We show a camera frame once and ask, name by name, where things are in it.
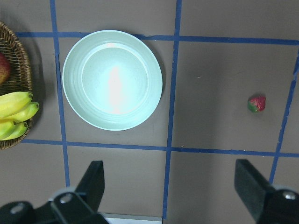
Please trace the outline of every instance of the fruit basket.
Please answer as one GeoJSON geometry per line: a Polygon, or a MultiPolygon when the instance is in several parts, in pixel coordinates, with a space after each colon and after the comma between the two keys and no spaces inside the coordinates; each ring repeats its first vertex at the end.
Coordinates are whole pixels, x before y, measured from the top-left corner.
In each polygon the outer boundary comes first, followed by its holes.
{"type": "MultiPolygon", "coordinates": [[[[1,21],[0,52],[8,59],[11,67],[9,79],[0,84],[0,96],[15,91],[32,93],[32,73],[27,52],[15,33],[1,21]]],[[[32,127],[32,118],[26,122],[27,131],[19,138],[0,141],[0,150],[15,146],[25,138],[32,127]]]]}

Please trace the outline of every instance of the silver bolt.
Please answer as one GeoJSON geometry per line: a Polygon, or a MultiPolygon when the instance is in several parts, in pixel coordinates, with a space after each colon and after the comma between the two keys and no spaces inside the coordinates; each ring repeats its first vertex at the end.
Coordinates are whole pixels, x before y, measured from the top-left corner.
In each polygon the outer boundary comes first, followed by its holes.
{"type": "Polygon", "coordinates": [[[71,201],[72,197],[73,196],[70,193],[68,193],[60,199],[60,203],[61,204],[68,203],[69,201],[71,201]]]}
{"type": "Polygon", "coordinates": [[[22,211],[24,208],[24,204],[23,203],[18,203],[16,206],[14,206],[11,210],[10,213],[11,214],[16,214],[20,211],[22,211]]]}
{"type": "Polygon", "coordinates": [[[292,191],[284,191],[282,194],[288,200],[295,200],[296,199],[296,195],[292,191]]]}

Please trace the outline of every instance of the basket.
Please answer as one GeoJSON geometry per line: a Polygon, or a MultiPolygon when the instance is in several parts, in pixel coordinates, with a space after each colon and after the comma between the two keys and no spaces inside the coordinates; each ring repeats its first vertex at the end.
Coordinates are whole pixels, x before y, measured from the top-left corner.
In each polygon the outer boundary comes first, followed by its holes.
{"type": "MultiPolygon", "coordinates": [[[[0,96],[15,91],[32,93],[32,74],[27,52],[15,33],[1,21],[0,52],[8,59],[11,67],[10,77],[0,84],[0,96]]],[[[32,118],[26,122],[28,124],[27,131],[19,138],[0,140],[0,150],[15,146],[25,138],[31,129],[32,118]]]]}

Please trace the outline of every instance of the round plate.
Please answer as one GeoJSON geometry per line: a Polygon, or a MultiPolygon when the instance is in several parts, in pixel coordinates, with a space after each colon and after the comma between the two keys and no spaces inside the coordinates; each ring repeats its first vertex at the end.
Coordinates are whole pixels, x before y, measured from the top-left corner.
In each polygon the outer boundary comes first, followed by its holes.
{"type": "Polygon", "coordinates": [[[77,115],[112,131],[144,122],[162,93],[154,54],[136,37],[116,30],[98,31],[77,42],[65,60],[62,82],[77,115]]]}

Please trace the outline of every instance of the banana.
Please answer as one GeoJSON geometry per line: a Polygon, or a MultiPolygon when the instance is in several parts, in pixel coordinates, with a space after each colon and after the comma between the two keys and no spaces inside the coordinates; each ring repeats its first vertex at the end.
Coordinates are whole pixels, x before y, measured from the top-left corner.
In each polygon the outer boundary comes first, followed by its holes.
{"type": "Polygon", "coordinates": [[[0,140],[11,135],[15,127],[16,123],[13,120],[0,120],[0,140]]]}
{"type": "Polygon", "coordinates": [[[11,92],[0,96],[0,119],[20,112],[31,99],[30,92],[11,92]]]}
{"type": "Polygon", "coordinates": [[[6,138],[2,139],[2,140],[10,140],[10,139],[16,139],[19,138],[20,136],[22,136],[28,129],[28,125],[26,122],[21,122],[18,123],[15,126],[14,131],[6,138]]]}
{"type": "Polygon", "coordinates": [[[31,117],[33,117],[36,114],[36,112],[38,111],[38,109],[39,109],[39,104],[37,102],[31,102],[20,112],[10,115],[8,117],[5,117],[3,119],[5,119],[5,120],[12,119],[17,123],[26,121],[26,120],[30,119],[31,117]]]}

